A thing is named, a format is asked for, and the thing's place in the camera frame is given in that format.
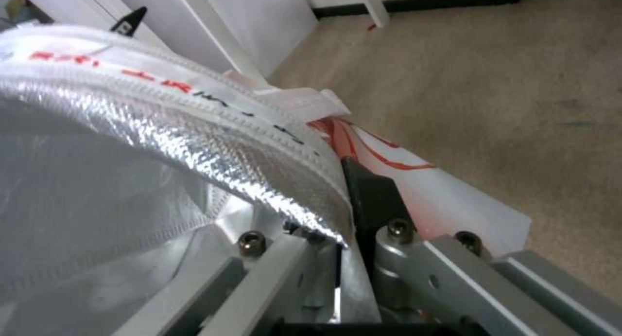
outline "black baseboard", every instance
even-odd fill
[[[385,0],[384,6],[389,13],[411,12],[413,10],[430,10],[440,8],[456,8],[459,6],[486,6],[516,3],[519,0]],[[345,4],[314,8],[313,13],[320,18],[341,17],[344,15],[367,14],[365,4]]]

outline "red stripe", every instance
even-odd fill
[[[344,132],[344,135],[346,136],[346,140],[348,141],[348,145],[349,145],[349,149],[350,149],[350,153],[352,154],[352,157],[358,160],[358,155],[356,155],[356,148],[354,147],[354,143],[352,142],[352,139],[349,137],[348,131],[346,130],[344,126],[340,124],[336,124],[336,125],[338,125],[342,129],[342,132]]]
[[[353,125],[353,123],[351,123],[350,121],[346,121],[344,119],[338,119],[339,121],[347,124],[347,125]],[[378,139],[379,141],[381,141],[382,143],[384,143],[385,145],[387,145],[387,147],[392,147],[392,148],[399,148],[400,146],[396,143],[392,143],[391,141],[387,141],[387,139],[382,138],[377,136],[376,134],[373,134],[372,132],[369,132],[369,130],[366,130],[365,128],[361,128],[362,130],[365,131],[365,133],[372,135],[374,138]]]
[[[348,143],[350,145],[350,150],[353,150],[354,145],[352,143],[352,140],[349,138],[348,132],[345,131],[345,127],[344,126],[341,125],[340,127],[342,128],[342,130],[344,130],[344,132],[345,132],[345,134],[346,134],[346,136],[348,138]],[[374,155],[374,157],[376,157],[380,162],[384,163],[385,165],[387,165],[389,167],[393,167],[393,168],[396,168],[398,170],[405,170],[405,171],[409,171],[409,170],[426,170],[426,169],[436,168],[436,166],[431,164],[431,163],[424,163],[423,165],[406,165],[405,163],[390,161],[389,159],[386,159],[384,156],[378,154],[378,152],[376,152],[371,147],[369,147],[369,145],[367,145],[367,143],[365,143],[365,141],[363,141],[363,139],[361,139],[360,137],[358,137],[358,139],[363,144],[363,146],[367,149],[367,151],[369,151],[372,155]]]

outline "bolt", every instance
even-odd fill
[[[407,244],[413,240],[413,224],[402,218],[396,218],[387,225],[389,238],[398,244]]]
[[[470,231],[463,230],[456,232],[453,237],[457,239],[463,247],[475,254],[475,256],[480,257],[482,254],[482,240],[479,236]]]
[[[243,257],[259,257],[266,252],[266,237],[257,230],[240,235],[238,247]]]

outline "black plastic piece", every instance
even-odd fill
[[[132,37],[134,32],[138,29],[138,26],[140,26],[140,23],[142,23],[142,19],[146,14],[147,7],[142,6],[117,21],[115,26],[110,29],[110,32],[116,32],[120,35]]]
[[[393,179],[367,170],[351,157],[342,159],[354,214],[356,241],[371,276],[376,248],[376,232],[396,218],[412,222]]]

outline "beige carpet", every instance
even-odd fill
[[[527,247],[622,303],[622,0],[323,19],[271,77],[533,219]]]

